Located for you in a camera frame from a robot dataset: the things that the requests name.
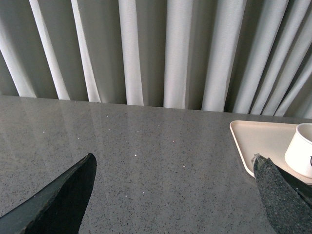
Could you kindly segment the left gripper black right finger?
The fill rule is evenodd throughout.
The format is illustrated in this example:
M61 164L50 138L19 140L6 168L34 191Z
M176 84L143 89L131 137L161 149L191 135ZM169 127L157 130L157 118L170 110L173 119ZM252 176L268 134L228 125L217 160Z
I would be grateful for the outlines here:
M267 219L278 234L312 232L312 187L255 154L253 172Z

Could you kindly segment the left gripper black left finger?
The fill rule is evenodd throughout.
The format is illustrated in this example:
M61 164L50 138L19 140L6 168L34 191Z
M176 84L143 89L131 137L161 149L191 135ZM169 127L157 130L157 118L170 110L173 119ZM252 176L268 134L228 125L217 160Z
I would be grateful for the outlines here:
M77 234L93 190L97 161L89 153L0 218L2 234Z

